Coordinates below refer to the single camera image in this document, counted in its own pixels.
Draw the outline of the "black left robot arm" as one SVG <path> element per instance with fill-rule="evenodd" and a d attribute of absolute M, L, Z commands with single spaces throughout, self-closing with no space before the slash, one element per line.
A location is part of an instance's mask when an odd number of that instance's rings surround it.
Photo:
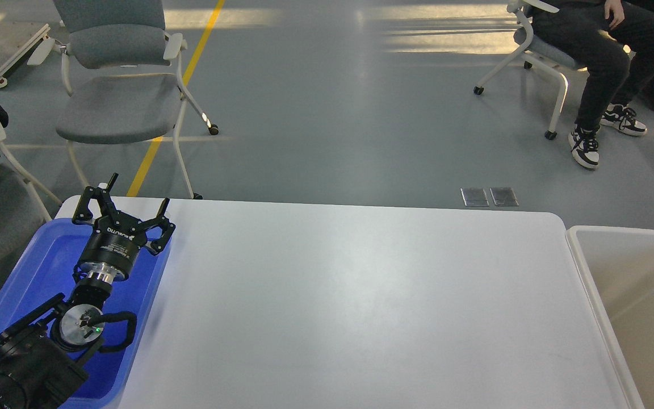
<path fill-rule="evenodd" d="M 175 225 L 169 199 L 141 220 L 84 189 L 45 223 L 0 292 L 0 408 L 102 408 L 124 388 Z"/>

